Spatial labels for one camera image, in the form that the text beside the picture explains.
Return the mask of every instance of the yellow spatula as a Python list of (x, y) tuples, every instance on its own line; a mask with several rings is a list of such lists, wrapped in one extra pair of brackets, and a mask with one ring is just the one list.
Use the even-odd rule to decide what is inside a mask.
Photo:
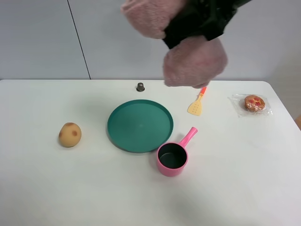
[(201, 104), (201, 99), (206, 91), (207, 87), (202, 88), (202, 90), (199, 93), (198, 99), (193, 102), (189, 108), (188, 108), (188, 113), (196, 115), (196, 116), (200, 116), (202, 113), (202, 104)]

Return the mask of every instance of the pink handle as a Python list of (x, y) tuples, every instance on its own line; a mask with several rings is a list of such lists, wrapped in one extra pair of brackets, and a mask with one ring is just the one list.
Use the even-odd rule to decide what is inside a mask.
[(194, 135), (198, 132), (197, 128), (192, 127), (189, 133), (184, 137), (184, 139), (180, 142), (182, 147), (185, 147), (189, 141), (193, 138)]

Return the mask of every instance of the pink saucepan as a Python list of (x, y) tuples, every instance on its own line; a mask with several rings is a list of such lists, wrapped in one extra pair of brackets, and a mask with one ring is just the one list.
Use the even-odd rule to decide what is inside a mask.
[(159, 171), (167, 177), (179, 175), (188, 161), (185, 146), (198, 132), (194, 127), (180, 143), (165, 143), (157, 151), (157, 166)]

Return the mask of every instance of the pink fuzzy glove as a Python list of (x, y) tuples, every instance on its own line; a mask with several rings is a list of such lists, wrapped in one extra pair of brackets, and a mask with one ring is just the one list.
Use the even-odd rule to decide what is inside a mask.
[[(164, 30), (180, 12), (187, 0), (126, 0), (121, 11), (143, 36), (163, 39)], [(204, 36), (184, 39), (164, 59), (167, 86), (206, 86), (222, 73), (227, 55), (220, 40), (207, 41)]]

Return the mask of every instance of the teal plastic plate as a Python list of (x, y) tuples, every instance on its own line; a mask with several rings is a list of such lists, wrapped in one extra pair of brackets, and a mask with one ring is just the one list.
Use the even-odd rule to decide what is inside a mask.
[(109, 117), (111, 142), (133, 153), (151, 152), (170, 137), (174, 121), (169, 111), (150, 100), (132, 100), (117, 107)]

